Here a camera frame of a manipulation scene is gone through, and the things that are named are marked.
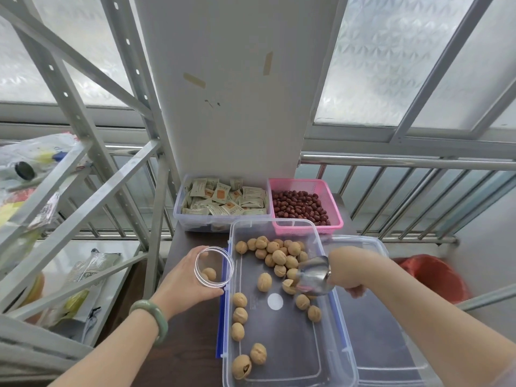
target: red trash bin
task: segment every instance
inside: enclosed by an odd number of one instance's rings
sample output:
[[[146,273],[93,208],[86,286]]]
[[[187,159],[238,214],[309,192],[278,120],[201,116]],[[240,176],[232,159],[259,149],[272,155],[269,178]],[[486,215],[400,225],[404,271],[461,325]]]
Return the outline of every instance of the red trash bin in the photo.
[[[462,277],[448,264],[428,254],[397,259],[397,264],[424,286],[452,304],[471,298],[471,293]]]

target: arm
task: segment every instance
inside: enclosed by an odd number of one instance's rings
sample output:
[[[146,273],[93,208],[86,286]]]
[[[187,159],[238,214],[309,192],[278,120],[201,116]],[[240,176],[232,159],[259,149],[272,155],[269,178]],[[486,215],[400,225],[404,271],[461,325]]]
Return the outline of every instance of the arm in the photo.
[[[159,286],[150,301],[165,318],[183,312],[200,301],[223,294],[219,288],[207,288],[194,275],[197,254],[207,246],[196,247],[188,253]],[[158,335],[154,317],[144,310],[135,310],[113,333],[85,358],[57,378],[50,386],[92,385],[128,387]]]
[[[481,387],[516,360],[516,345],[407,274],[357,247],[329,254],[332,281],[353,297],[369,288],[422,351],[446,386]]]

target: jade bangle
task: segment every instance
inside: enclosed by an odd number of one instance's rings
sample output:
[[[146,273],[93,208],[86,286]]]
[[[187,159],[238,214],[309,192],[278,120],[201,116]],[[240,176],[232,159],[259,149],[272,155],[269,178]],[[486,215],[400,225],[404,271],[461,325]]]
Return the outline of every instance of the jade bangle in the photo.
[[[142,309],[142,310],[147,311],[156,320],[159,331],[158,331],[158,337],[154,341],[154,346],[159,345],[161,342],[163,342],[163,340],[168,332],[168,322],[165,319],[163,313],[161,312],[161,310],[159,309],[159,307],[157,305],[155,305],[154,303],[151,303],[149,300],[135,301],[135,303],[131,306],[129,313],[131,313],[137,309]]]

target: pink plastic basket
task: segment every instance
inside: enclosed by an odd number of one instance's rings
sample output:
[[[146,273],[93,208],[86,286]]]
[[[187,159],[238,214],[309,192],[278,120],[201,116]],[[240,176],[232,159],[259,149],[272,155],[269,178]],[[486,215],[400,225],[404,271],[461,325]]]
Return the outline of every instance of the pink plastic basket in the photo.
[[[296,191],[307,191],[308,193],[316,193],[319,195],[321,206],[326,210],[328,218],[333,225],[324,225],[317,228],[319,234],[332,234],[336,230],[344,226],[341,214],[337,208],[337,204],[331,195],[328,184],[321,179],[288,179],[288,178],[270,178],[267,181],[267,192],[269,193],[269,201],[273,200],[274,191],[284,190],[296,190]],[[292,234],[293,232],[301,233],[305,230],[304,227],[283,227],[279,225],[279,222],[273,222],[276,234],[286,235]]]

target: dark wooden table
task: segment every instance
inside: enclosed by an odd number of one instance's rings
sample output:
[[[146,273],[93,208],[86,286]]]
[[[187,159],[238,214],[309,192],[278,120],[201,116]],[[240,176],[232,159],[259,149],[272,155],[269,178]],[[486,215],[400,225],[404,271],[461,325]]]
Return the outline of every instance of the dark wooden table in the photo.
[[[356,235],[342,198],[333,196],[344,220],[344,227],[338,233]],[[193,247],[227,247],[228,240],[228,233],[185,232],[177,224],[164,274]],[[151,350],[133,386],[222,386],[223,362],[215,358],[218,321],[219,299],[197,304],[171,319],[167,338]]]

